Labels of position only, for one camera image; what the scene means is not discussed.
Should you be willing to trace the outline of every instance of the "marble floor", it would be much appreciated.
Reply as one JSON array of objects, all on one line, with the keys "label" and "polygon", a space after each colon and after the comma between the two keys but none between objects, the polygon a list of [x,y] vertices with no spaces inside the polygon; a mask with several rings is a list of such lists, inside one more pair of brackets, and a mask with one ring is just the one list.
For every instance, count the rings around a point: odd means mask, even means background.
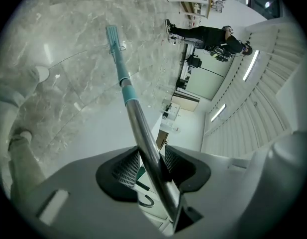
[{"label": "marble floor", "polygon": [[[121,95],[107,25],[118,26],[141,103],[159,109],[171,98],[183,46],[168,42],[164,20],[184,27],[180,10],[167,0],[23,1],[1,36],[0,79],[12,85],[30,67],[49,68],[49,78],[14,123],[33,133],[31,146],[41,165],[61,155],[84,122]],[[9,188],[7,162],[8,157],[3,178]]]}]

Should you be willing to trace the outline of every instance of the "black pants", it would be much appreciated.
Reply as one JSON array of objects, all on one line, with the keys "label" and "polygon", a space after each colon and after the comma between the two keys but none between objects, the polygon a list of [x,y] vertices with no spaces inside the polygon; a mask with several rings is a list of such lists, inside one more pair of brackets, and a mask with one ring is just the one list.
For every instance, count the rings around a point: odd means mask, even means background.
[{"label": "black pants", "polygon": [[208,27],[206,26],[198,26],[191,29],[173,27],[171,29],[172,34],[177,34],[179,36],[186,38],[194,38],[201,41],[206,41],[207,32],[208,32]]}]

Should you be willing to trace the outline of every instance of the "person in black clothing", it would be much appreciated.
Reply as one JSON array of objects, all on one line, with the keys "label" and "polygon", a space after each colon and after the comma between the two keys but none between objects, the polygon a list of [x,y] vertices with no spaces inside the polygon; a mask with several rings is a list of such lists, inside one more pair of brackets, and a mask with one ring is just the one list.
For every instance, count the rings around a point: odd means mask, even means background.
[{"label": "person in black clothing", "polygon": [[166,27],[169,33],[177,34],[184,38],[198,39],[203,42],[202,45],[195,45],[197,49],[204,49],[205,46],[219,46],[229,51],[232,54],[242,52],[243,55],[250,55],[253,52],[252,47],[249,44],[243,44],[236,40],[231,35],[230,27],[223,29],[199,26],[191,29],[177,28],[171,24],[170,21],[166,20]]}]

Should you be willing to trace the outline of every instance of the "ceiling light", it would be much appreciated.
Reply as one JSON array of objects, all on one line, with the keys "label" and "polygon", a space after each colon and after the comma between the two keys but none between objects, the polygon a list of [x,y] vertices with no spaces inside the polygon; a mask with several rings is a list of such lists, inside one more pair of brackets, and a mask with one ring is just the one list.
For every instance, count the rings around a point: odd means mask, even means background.
[{"label": "ceiling light", "polygon": [[248,67],[248,69],[247,69],[247,71],[246,71],[246,74],[245,74],[244,77],[243,77],[243,81],[246,81],[248,75],[249,75],[250,72],[252,71],[253,66],[254,66],[254,64],[255,64],[255,61],[256,61],[256,59],[257,59],[257,57],[258,57],[258,54],[259,54],[259,51],[256,50],[256,51],[255,51],[255,54],[254,54],[254,57],[253,57],[253,59],[252,59],[252,62],[251,62],[251,64],[249,65],[249,67]]},{"label": "ceiling light", "polygon": [[214,117],[211,119],[211,122],[216,119],[217,116],[226,108],[226,104],[224,104],[221,109],[218,110],[218,112],[214,115]]}]

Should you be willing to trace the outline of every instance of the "black shirt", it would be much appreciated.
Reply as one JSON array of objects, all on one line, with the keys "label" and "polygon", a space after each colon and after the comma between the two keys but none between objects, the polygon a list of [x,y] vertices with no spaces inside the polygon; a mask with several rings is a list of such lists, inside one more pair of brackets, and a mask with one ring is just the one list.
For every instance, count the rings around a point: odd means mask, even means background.
[{"label": "black shirt", "polygon": [[216,45],[218,47],[224,48],[231,53],[242,52],[242,44],[236,40],[236,38],[231,35],[227,40],[225,40],[225,31],[219,28],[205,27],[205,42],[207,46]]}]

